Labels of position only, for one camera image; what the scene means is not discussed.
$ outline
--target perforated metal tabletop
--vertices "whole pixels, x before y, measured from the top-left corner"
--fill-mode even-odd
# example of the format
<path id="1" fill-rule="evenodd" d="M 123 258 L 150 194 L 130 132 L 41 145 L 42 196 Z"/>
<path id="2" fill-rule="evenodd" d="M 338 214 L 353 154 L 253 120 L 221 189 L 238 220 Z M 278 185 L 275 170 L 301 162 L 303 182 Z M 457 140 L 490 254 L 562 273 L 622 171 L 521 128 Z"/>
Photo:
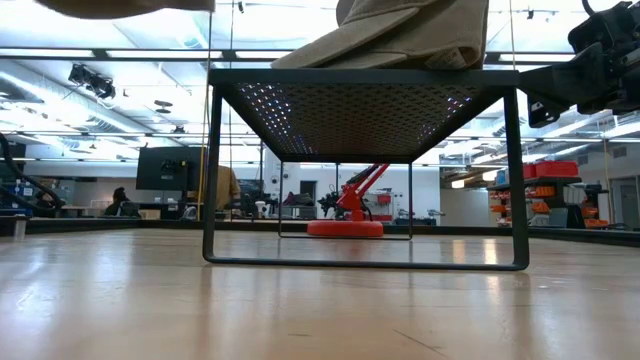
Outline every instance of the perforated metal tabletop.
<path id="1" fill-rule="evenodd" d="M 515 71 L 209 73 L 214 91 L 285 162 L 411 163 L 518 81 Z"/>

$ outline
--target wooden floor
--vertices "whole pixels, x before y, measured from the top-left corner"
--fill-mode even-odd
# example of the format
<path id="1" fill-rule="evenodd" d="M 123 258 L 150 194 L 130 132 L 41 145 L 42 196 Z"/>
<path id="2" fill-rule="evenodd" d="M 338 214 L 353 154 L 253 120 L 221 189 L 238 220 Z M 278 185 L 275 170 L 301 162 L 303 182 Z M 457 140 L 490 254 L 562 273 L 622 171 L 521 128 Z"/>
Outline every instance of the wooden floor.
<path id="1" fill-rule="evenodd" d="M 640 249 L 534 240 L 520 273 L 210 266 L 201 232 L 0 241 L 0 359 L 638 359 Z M 508 262 L 508 239 L 281 240 L 220 256 Z"/>

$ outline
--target red robot base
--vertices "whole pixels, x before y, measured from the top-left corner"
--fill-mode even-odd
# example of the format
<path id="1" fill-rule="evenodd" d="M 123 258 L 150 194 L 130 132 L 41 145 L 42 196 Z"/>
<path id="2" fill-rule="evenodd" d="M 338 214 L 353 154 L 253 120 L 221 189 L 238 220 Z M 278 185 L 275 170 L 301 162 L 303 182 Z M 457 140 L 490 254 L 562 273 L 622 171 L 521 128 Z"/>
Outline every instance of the red robot base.
<path id="1" fill-rule="evenodd" d="M 351 212 L 350 221 L 315 220 L 307 225 L 307 233 L 313 236 L 330 237 L 383 236 L 382 223 L 368 221 L 362 211 L 362 197 L 388 167 L 389 164 L 374 164 L 342 186 L 342 196 L 338 199 L 337 205 Z"/>

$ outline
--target tan fabric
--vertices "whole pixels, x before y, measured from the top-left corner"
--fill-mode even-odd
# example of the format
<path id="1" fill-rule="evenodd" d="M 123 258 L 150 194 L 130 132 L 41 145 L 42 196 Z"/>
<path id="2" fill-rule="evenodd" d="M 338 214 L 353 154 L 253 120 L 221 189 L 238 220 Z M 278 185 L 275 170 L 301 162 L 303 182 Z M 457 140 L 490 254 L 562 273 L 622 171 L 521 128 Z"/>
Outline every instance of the tan fabric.
<path id="1" fill-rule="evenodd" d="M 59 13 L 82 19 L 117 19 L 174 8 L 215 10 L 215 0 L 38 0 Z"/>
<path id="2" fill-rule="evenodd" d="M 488 0 L 354 0 L 337 30 L 272 67 L 481 68 L 487 17 Z"/>
<path id="3" fill-rule="evenodd" d="M 226 166 L 218 166 L 218 186 L 216 193 L 216 210 L 223 210 L 231 199 L 240 198 L 240 185 L 233 170 Z"/>

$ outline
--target black monitor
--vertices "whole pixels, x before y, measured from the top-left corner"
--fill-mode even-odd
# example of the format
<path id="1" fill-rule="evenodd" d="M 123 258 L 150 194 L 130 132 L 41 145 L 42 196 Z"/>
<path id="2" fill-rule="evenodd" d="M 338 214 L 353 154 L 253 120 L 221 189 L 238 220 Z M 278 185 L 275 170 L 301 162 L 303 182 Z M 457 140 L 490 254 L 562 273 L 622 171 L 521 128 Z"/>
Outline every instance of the black monitor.
<path id="1" fill-rule="evenodd" d="M 140 149 L 136 189 L 197 191 L 200 185 L 200 156 L 201 148 Z"/>

